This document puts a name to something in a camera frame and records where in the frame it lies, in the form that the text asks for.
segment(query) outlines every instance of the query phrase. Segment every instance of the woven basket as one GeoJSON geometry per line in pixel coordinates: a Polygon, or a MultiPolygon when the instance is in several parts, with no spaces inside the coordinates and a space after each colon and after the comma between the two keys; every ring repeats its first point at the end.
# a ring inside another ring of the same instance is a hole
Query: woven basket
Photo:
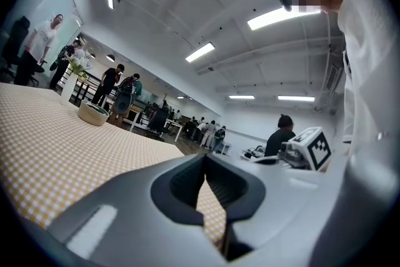
{"type": "Polygon", "coordinates": [[[105,111],[102,107],[92,104],[89,101],[82,101],[81,106],[77,111],[77,115],[85,122],[93,124],[95,126],[102,126],[110,116],[109,113],[105,111]]]}

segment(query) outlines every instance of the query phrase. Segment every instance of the checkered tablecloth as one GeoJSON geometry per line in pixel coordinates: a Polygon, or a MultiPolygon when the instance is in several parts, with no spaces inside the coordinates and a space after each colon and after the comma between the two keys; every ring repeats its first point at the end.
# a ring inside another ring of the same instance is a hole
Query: checkered tablecloth
{"type": "MultiPolygon", "coordinates": [[[[70,204],[117,176],[183,156],[175,145],[108,123],[92,126],[54,91],[0,84],[0,171],[17,212],[47,227],[70,204]]],[[[213,240],[224,233],[225,212],[207,183],[197,210],[213,240]]]]}

